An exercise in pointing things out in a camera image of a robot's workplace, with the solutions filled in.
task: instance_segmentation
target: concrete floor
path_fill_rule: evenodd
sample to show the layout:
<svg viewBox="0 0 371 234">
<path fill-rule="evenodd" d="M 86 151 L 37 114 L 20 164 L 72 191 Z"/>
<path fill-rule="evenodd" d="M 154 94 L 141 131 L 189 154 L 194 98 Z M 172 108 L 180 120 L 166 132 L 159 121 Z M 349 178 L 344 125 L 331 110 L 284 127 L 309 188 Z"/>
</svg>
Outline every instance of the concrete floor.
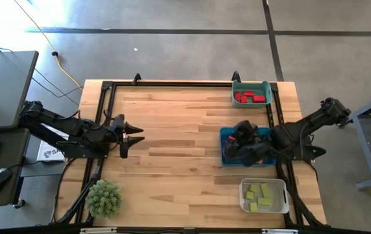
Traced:
<svg viewBox="0 0 371 234">
<path fill-rule="evenodd" d="M 266 30 L 261 0 L 101 0 L 19 1 L 44 27 L 113 29 Z M 371 31 L 371 0 L 269 0 L 275 30 Z M 37 68 L 63 91 L 74 84 L 57 68 L 51 50 L 13 1 L 0 4 L 0 46 L 40 52 Z M 48 34 L 64 58 L 63 66 L 80 83 L 85 79 L 223 79 L 238 70 L 243 80 L 275 81 L 267 35 Z M 371 37 L 277 36 L 285 81 L 294 81 L 304 115 L 328 96 L 352 111 L 371 100 Z M 34 75 L 35 79 L 48 84 Z M 71 98 L 79 100 L 79 93 Z M 32 83 L 28 99 L 71 114 L 77 107 Z M 352 126 L 325 127 L 314 144 L 327 150 L 316 161 L 328 224 L 371 231 L 371 189 L 355 183 L 370 172 Z M 58 177 L 24 182 L 22 209 L 0 207 L 0 228 L 49 222 Z"/>
</svg>

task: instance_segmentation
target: plastic bin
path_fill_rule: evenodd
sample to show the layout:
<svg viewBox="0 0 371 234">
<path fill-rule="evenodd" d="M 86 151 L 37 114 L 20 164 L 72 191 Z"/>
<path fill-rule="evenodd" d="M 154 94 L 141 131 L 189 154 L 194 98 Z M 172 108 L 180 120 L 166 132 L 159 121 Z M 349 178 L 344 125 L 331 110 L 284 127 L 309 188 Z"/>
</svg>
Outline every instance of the plastic bin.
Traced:
<svg viewBox="0 0 371 234">
<path fill-rule="evenodd" d="M 257 204 L 257 211 L 250 211 L 250 202 L 256 202 L 257 198 L 262 198 L 262 192 L 255 193 L 252 200 L 245 199 L 244 195 L 250 185 L 259 185 L 266 183 L 269 187 L 271 205 Z M 239 186 L 240 206 L 247 213 L 279 213 L 285 214 L 289 212 L 288 192 L 285 182 L 281 179 L 262 179 L 262 178 L 245 178 Z"/>
<path fill-rule="evenodd" d="M 260 135 L 268 135 L 270 129 L 268 127 L 259 127 L 259 134 Z M 223 154 L 223 147 L 227 143 L 229 136 L 235 132 L 234 127 L 222 127 L 220 129 L 220 151 L 222 157 L 222 165 L 223 166 L 243 166 L 240 159 L 228 159 Z M 263 161 L 262 164 L 253 164 L 253 166 L 274 166 L 276 164 L 276 159 L 266 159 Z"/>
<path fill-rule="evenodd" d="M 248 98 L 247 103 L 239 103 L 235 99 L 235 92 L 244 90 L 254 91 L 255 95 L 263 95 L 266 99 L 265 103 L 253 103 L 251 98 Z M 262 83 L 239 83 L 238 81 L 233 81 L 231 88 L 231 102 L 234 107 L 241 108 L 264 108 L 272 101 L 272 89 L 268 81 L 263 81 Z"/>
</svg>

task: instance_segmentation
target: teal bin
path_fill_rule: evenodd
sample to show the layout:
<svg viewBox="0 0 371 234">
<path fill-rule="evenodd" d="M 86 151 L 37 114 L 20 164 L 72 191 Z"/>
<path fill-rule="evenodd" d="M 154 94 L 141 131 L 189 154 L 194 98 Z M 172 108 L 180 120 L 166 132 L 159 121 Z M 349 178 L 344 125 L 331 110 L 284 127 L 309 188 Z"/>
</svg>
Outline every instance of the teal bin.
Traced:
<svg viewBox="0 0 371 234">
<path fill-rule="evenodd" d="M 251 98 L 248 99 L 247 103 L 239 103 L 235 100 L 235 92 L 249 90 L 254 91 L 255 95 L 263 95 L 266 99 L 266 103 L 253 103 Z M 239 83 L 238 81 L 233 81 L 231 88 L 231 102 L 234 107 L 240 108 L 264 108 L 272 101 L 272 89 L 268 81 L 263 81 L 262 83 Z"/>
</svg>

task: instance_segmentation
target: red block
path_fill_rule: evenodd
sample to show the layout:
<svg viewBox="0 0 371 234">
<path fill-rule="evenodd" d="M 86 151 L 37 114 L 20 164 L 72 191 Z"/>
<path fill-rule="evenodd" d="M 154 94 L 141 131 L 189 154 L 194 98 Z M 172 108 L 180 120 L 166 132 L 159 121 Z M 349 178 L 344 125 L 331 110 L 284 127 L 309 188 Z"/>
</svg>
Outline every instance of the red block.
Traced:
<svg viewBox="0 0 371 234">
<path fill-rule="evenodd" d="M 253 103 L 265 103 L 266 98 L 264 96 L 254 96 L 253 97 Z"/>
<path fill-rule="evenodd" d="M 249 96 L 249 97 L 254 97 L 255 96 L 255 92 L 254 91 L 243 91 L 243 95 L 245 96 Z"/>
<path fill-rule="evenodd" d="M 240 102 L 240 92 L 239 91 L 235 92 L 235 100 L 237 102 Z"/>
<path fill-rule="evenodd" d="M 241 103 L 247 103 L 247 102 L 248 102 L 248 97 L 246 97 L 245 95 L 243 95 L 243 96 L 240 98 L 240 102 L 241 102 Z"/>
</svg>

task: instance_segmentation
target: green block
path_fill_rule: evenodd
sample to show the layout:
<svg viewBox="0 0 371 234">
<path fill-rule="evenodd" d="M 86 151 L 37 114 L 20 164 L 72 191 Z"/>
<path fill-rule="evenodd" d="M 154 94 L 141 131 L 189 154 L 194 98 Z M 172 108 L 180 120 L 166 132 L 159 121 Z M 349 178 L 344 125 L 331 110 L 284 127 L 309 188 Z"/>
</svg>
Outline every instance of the green block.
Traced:
<svg viewBox="0 0 371 234">
<path fill-rule="evenodd" d="M 257 211 L 257 203 L 255 203 L 255 202 L 250 202 L 249 210 L 250 210 L 251 212 L 253 212 L 253 211 Z"/>
<path fill-rule="evenodd" d="M 254 192 L 252 192 L 252 191 L 247 191 L 246 192 L 246 198 L 247 199 L 254 199 L 254 197 L 255 197 L 255 193 Z"/>
<path fill-rule="evenodd" d="M 261 183 L 263 197 L 270 198 L 269 186 L 266 183 Z"/>
<path fill-rule="evenodd" d="M 272 199 L 270 198 L 257 198 L 259 205 L 272 205 Z"/>
<path fill-rule="evenodd" d="M 252 185 L 250 185 L 249 190 L 254 192 L 255 194 L 258 194 L 258 193 L 260 193 L 261 188 L 260 188 L 259 184 L 252 184 Z"/>
</svg>

